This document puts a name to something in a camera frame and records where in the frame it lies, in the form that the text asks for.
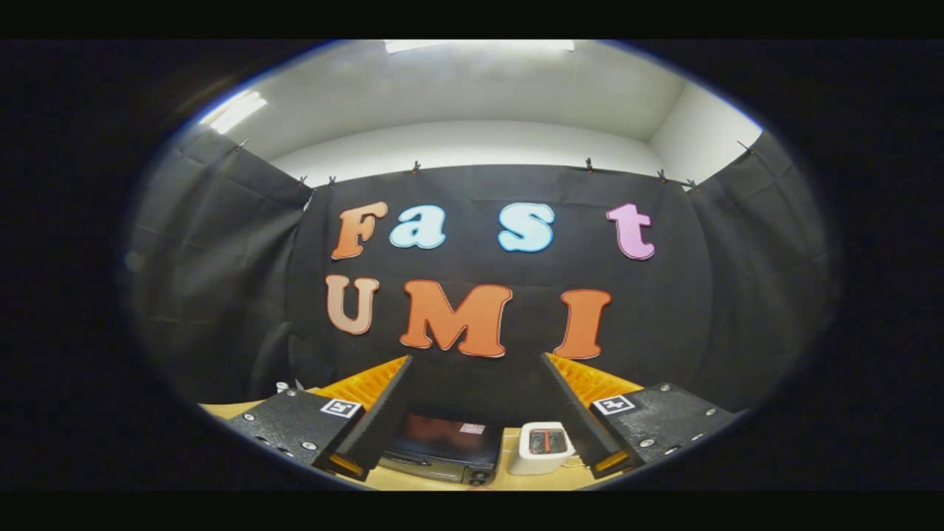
wooden table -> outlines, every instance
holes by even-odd
[[[315,388],[308,389],[307,392],[314,392]],[[200,404],[205,410],[213,415],[224,419],[232,419],[242,414],[247,409],[261,403],[262,401],[245,403],[226,403],[226,404]],[[577,488],[587,487],[601,481],[610,479],[609,477],[596,480],[593,474],[585,466],[568,466],[571,461],[579,461],[571,458],[568,463],[549,474],[541,475],[513,475],[508,473],[508,462],[513,452],[518,446],[518,437],[521,434],[521,428],[505,428],[501,440],[501,457],[498,460],[498,470],[495,479],[488,488],[492,490],[575,490]],[[469,490],[470,486],[456,483],[447,483],[436,481],[419,476],[410,475],[401,471],[393,471],[382,466],[377,466],[367,475],[366,481],[360,482],[341,475],[336,476],[342,480],[351,483],[375,488],[377,490]]]

orange letter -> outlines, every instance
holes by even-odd
[[[418,349],[431,347],[432,341],[426,336],[429,323],[436,343],[444,351],[448,351],[459,339],[459,334],[467,329],[465,341],[459,344],[459,352],[491,358],[505,355],[498,336],[501,333],[501,314],[505,302],[512,299],[512,290],[501,285],[476,286],[459,310],[453,312],[439,283],[409,281],[403,287],[410,294],[411,305],[407,333],[400,337],[400,343]]]
[[[572,360],[585,360],[599,356],[597,344],[599,316],[603,306],[613,300],[610,294],[596,289],[575,289],[561,295],[567,305],[567,331],[564,343],[554,349],[556,355]]]
[[[387,215],[387,203],[383,201],[342,212],[338,248],[331,253],[331,258],[342,260],[361,254],[363,247],[357,243],[358,235],[365,242],[369,240],[374,234],[374,225],[377,223],[373,216],[384,217],[385,215]]]
[[[370,330],[374,292],[380,283],[375,279],[354,281],[354,287],[357,288],[357,318],[351,320],[345,316],[345,288],[349,284],[347,277],[328,275],[325,282],[328,284],[328,318],[331,323],[348,334],[360,335]]]

black fabric backdrop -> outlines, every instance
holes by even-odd
[[[289,381],[285,266],[310,196],[207,128],[145,181],[129,295],[144,349],[188,399],[242,402]]]
[[[602,312],[602,354],[583,363],[640,385],[673,382],[739,411],[786,375],[834,295],[815,198],[766,133],[755,154],[687,193],[649,176],[540,165],[404,171],[312,193],[235,147],[207,130],[180,140],[143,192],[131,244],[145,345],[198,402],[261,399],[276,381],[327,385],[411,354],[418,412],[506,425],[552,419],[560,396],[539,356],[564,338],[561,295],[587,288],[613,300]],[[340,213],[376,201],[389,213],[363,253],[333,261]],[[519,201],[555,213],[553,242],[538,253],[497,243],[498,213]],[[645,261],[622,254],[605,216],[628,202],[651,220],[644,241],[656,251]],[[445,243],[391,245],[399,213],[421,204],[446,212]],[[329,322],[329,274],[379,281],[366,334]],[[453,308],[476,285],[511,288],[505,356],[400,344],[411,304],[403,286],[414,279],[439,282]],[[345,306],[353,317],[353,285]]]
[[[386,202],[390,211],[362,243],[363,253],[332,260],[341,212],[376,201]],[[540,252],[507,252],[498,244],[504,230],[498,213],[518,201],[546,203],[554,211],[553,241]],[[623,255],[615,223],[606,219],[607,211],[627,202],[651,219],[644,239],[654,242],[656,251],[646,261]],[[421,204],[446,212],[445,243],[433,249],[391,245],[388,237],[399,213]],[[564,339],[565,291],[600,289],[613,296],[599,326],[603,352],[587,365],[641,385],[662,380],[691,385],[710,324],[710,270],[698,219],[682,187],[646,176],[493,165],[341,181],[315,189],[295,239],[288,309],[301,334],[293,357],[304,360],[298,367],[302,383],[323,385],[412,354],[414,398],[422,411],[507,425],[553,419],[557,397],[548,392],[540,356]],[[380,282],[366,334],[347,334],[329,322],[328,274]],[[413,279],[439,282],[453,309],[477,285],[512,289],[501,321],[505,355],[483,359],[458,352],[456,345],[441,351],[437,345],[419,350],[400,344],[411,305],[403,286]],[[345,303],[353,317],[352,286]]]

